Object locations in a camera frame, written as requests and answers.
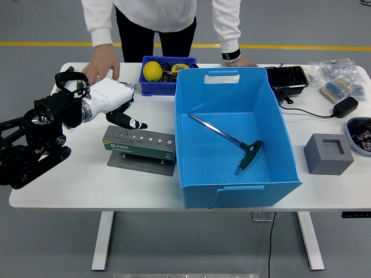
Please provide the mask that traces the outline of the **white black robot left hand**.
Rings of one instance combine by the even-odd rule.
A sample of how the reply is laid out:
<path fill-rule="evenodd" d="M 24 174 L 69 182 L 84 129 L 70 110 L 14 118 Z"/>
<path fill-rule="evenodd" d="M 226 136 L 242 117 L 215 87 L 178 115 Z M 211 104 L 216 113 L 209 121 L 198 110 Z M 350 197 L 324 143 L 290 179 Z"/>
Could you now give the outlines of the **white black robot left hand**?
<path fill-rule="evenodd" d="M 90 96 L 82 100 L 82 122 L 103 113 L 106 119 L 129 130 L 146 129 L 148 125 L 133 119 L 125 111 L 134 102 L 134 90 L 111 78 L 104 78 L 90 87 Z"/>

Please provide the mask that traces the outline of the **person's left hand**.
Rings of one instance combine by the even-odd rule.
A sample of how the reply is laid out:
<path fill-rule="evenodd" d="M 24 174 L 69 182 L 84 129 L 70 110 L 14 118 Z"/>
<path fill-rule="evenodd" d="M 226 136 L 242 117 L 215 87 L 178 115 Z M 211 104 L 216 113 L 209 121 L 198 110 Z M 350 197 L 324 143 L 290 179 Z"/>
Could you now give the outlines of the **person's left hand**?
<path fill-rule="evenodd" d="M 241 56 L 237 61 L 229 63 L 230 67 L 257 67 L 258 65 L 250 58 Z"/>

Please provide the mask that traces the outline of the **person's right hand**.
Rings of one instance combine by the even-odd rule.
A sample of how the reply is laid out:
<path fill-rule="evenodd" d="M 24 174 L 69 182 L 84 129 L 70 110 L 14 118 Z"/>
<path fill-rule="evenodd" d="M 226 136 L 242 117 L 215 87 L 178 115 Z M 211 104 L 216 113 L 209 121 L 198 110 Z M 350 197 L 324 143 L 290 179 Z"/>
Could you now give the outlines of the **person's right hand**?
<path fill-rule="evenodd" d="M 112 44 L 98 45 L 94 47 L 89 64 L 82 70 L 87 76 L 89 83 L 95 84 L 104 79 L 109 70 L 112 70 L 112 79 L 118 80 L 120 61 Z"/>

